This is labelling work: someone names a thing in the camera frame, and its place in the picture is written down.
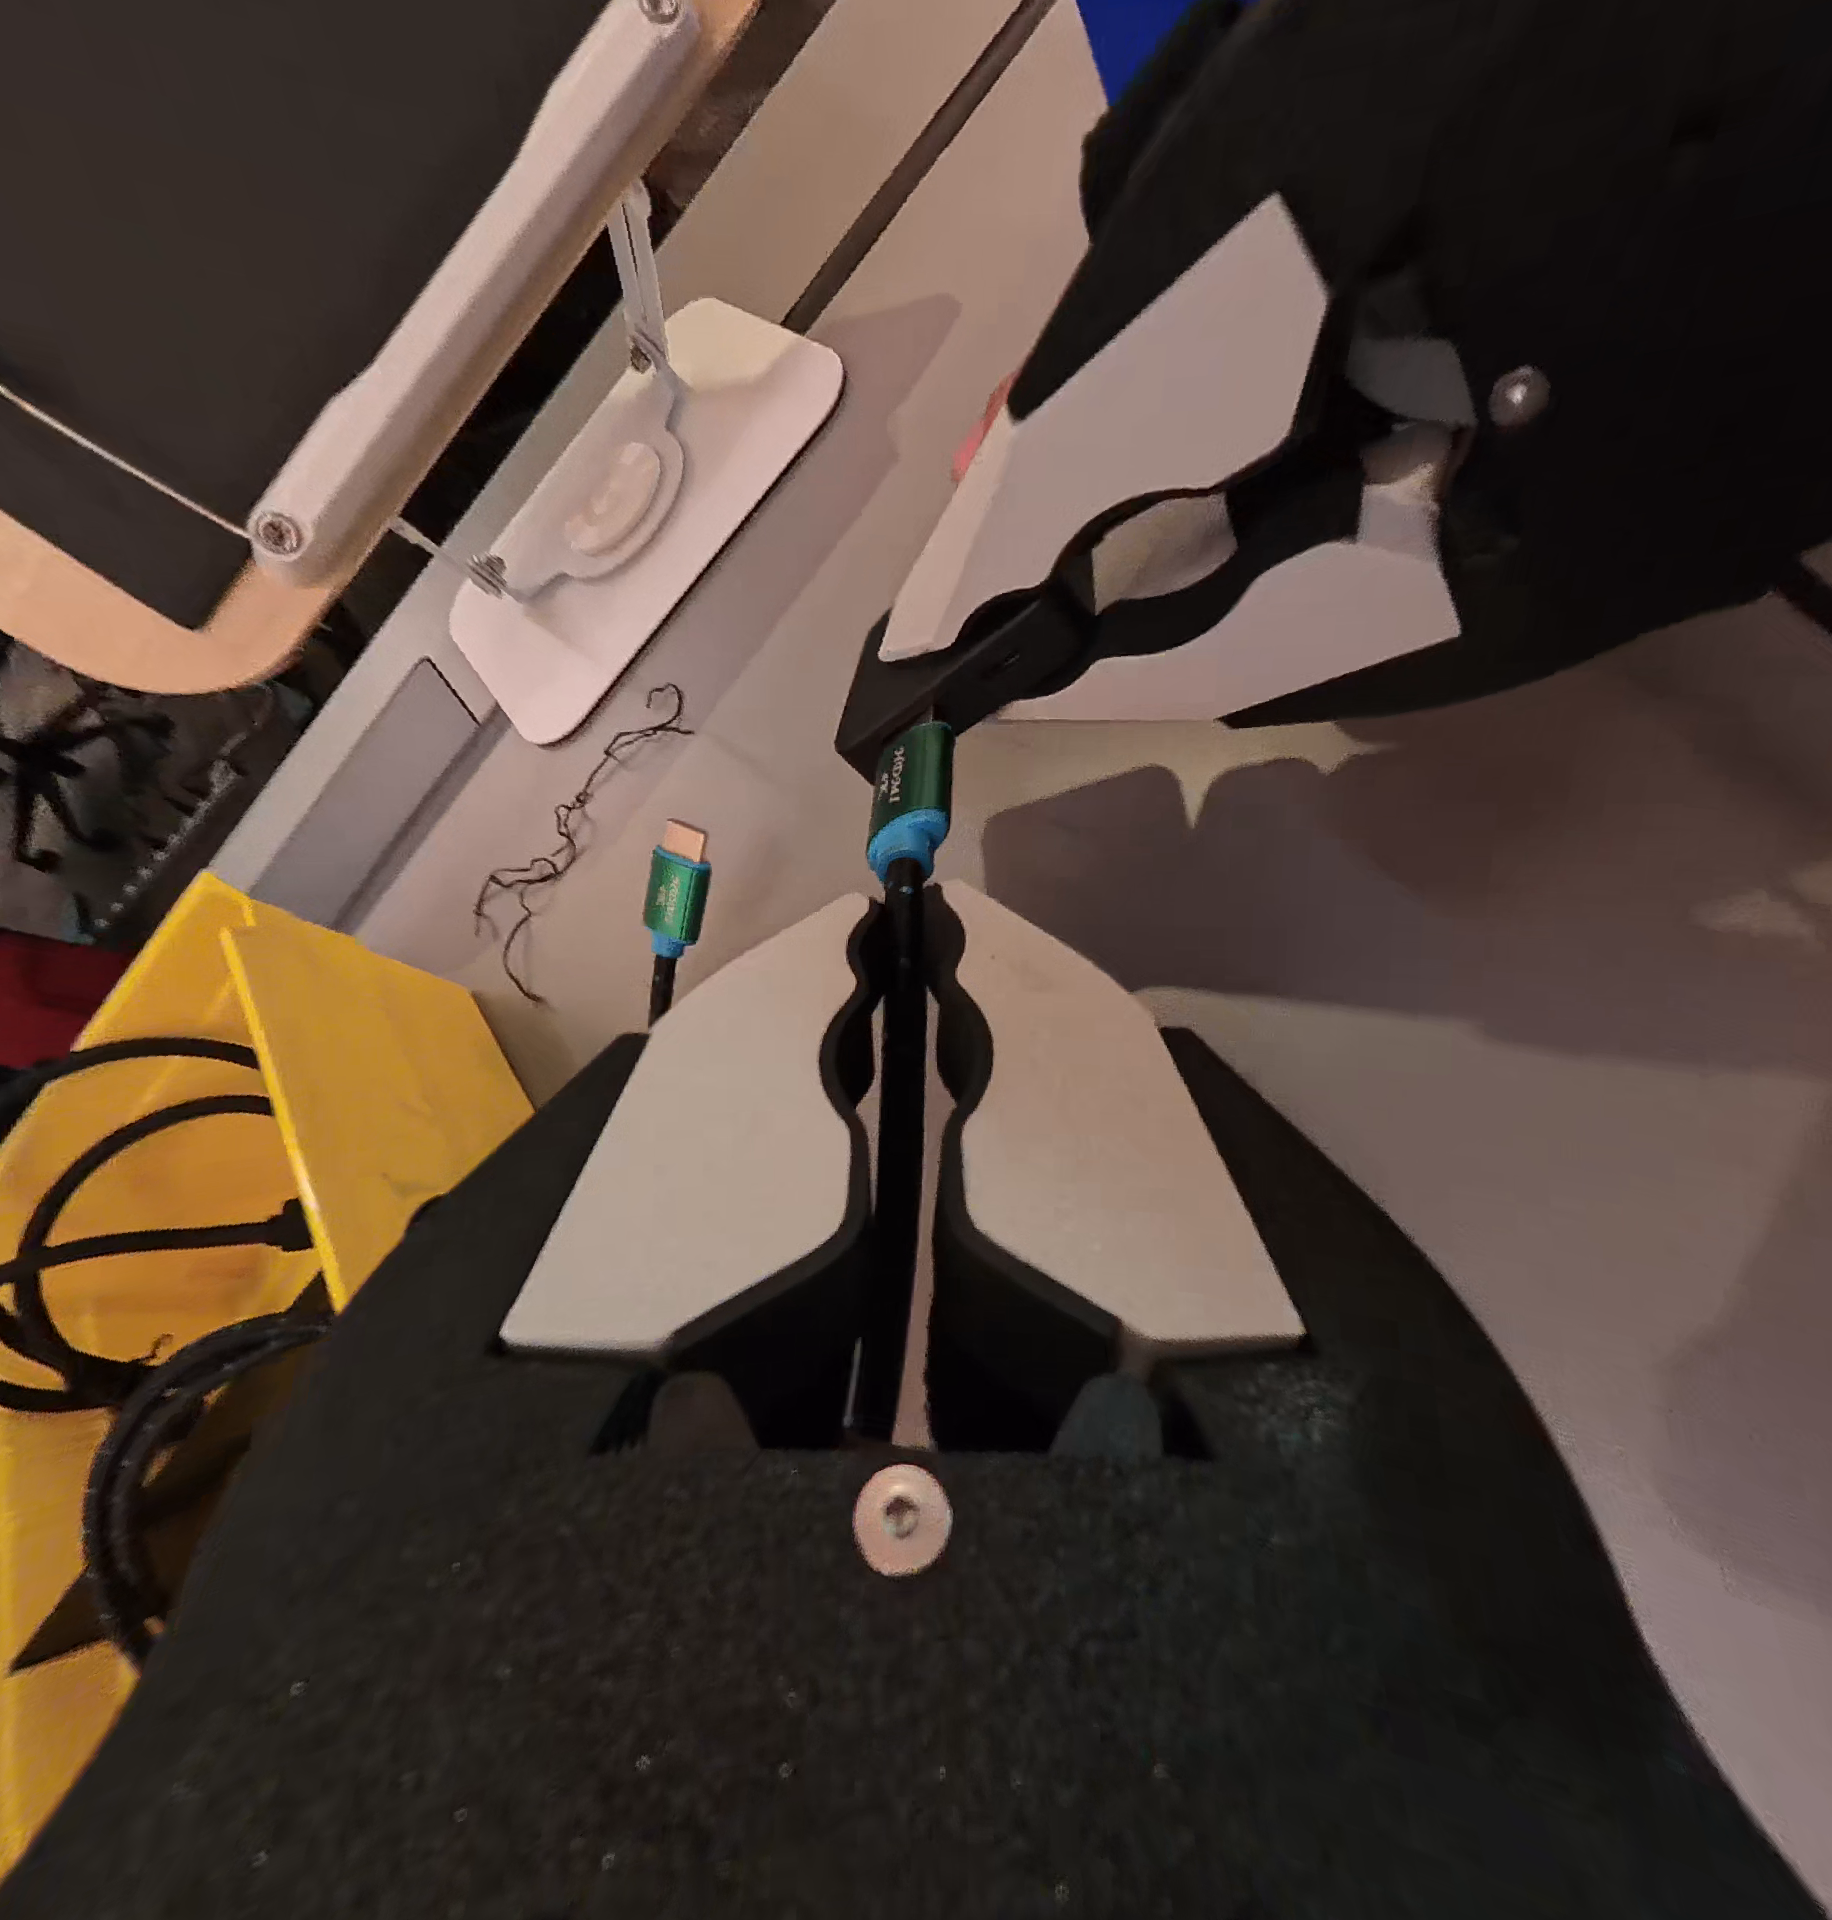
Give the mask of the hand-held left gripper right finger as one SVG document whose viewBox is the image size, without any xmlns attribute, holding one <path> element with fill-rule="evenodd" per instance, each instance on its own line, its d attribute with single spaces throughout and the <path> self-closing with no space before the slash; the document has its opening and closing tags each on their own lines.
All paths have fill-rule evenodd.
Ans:
<svg viewBox="0 0 1832 1920">
<path fill-rule="evenodd" d="M 986 896 L 930 898 L 937 1441 L 1049 1441 L 1083 1388 L 1307 1337 L 1144 1003 Z"/>
</svg>

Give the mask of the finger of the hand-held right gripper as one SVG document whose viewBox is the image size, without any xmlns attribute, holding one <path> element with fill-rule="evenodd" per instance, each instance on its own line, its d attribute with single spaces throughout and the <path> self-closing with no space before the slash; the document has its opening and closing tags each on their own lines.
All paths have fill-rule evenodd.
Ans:
<svg viewBox="0 0 1832 1920">
<path fill-rule="evenodd" d="M 1014 380 L 886 613 L 880 660 L 945 654 L 988 601 L 1045 585 L 1096 516 L 1150 495 L 1141 529 L 1104 537 L 1090 590 L 1118 611 L 1126 586 L 1199 585 L 1233 548 L 1211 510 L 1168 497 L 1287 441 L 1326 307 L 1287 206 L 1267 200 L 1048 399 L 1023 411 Z"/>
<path fill-rule="evenodd" d="M 1403 660 L 1457 632 L 1437 506 L 1421 495 L 1370 495 L 1356 539 L 1320 541 L 1268 568 L 1207 637 L 1146 657 L 1100 660 L 1068 689 L 1016 700 L 998 717 L 1218 719 Z"/>
</svg>

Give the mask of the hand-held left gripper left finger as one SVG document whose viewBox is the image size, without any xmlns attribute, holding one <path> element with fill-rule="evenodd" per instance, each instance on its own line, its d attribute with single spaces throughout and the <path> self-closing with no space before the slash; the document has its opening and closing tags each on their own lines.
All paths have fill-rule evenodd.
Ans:
<svg viewBox="0 0 1832 1920">
<path fill-rule="evenodd" d="M 869 1264 L 871 937 L 871 899 L 843 896 L 661 1015 L 506 1354 L 713 1373 L 756 1439 L 839 1439 Z"/>
</svg>

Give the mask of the yellow plastic bin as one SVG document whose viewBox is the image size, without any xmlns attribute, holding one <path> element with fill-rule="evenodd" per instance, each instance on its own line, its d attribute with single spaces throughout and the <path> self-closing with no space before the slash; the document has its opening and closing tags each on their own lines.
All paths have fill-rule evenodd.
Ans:
<svg viewBox="0 0 1832 1920">
<path fill-rule="evenodd" d="M 529 1102 L 472 995 L 198 878 L 0 1093 L 0 1882 L 305 1337 Z"/>
</svg>

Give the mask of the white panel stand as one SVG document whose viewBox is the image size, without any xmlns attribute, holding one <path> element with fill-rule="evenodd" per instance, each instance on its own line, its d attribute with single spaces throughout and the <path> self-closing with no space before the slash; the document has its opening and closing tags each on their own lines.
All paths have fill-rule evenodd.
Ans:
<svg viewBox="0 0 1832 1920">
<path fill-rule="evenodd" d="M 387 294 L 243 525 L 257 565 L 321 585 L 404 482 L 434 402 L 483 371 L 516 298 L 607 223 L 626 365 L 503 527 L 468 557 L 394 529 L 460 579 L 449 638 L 534 745 L 574 733 L 817 436 L 839 356 L 697 298 L 666 310 L 641 147 L 729 42 L 726 4 L 601 4 L 545 53 L 510 157 L 463 189 L 434 261 Z"/>
</svg>

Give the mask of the wooden-framed black panel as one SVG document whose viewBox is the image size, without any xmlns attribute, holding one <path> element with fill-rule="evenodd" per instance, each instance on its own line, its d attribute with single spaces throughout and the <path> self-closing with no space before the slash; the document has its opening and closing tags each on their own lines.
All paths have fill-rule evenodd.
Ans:
<svg viewBox="0 0 1832 1920">
<path fill-rule="evenodd" d="M 295 656 L 756 4 L 0 4 L 0 629 Z"/>
</svg>

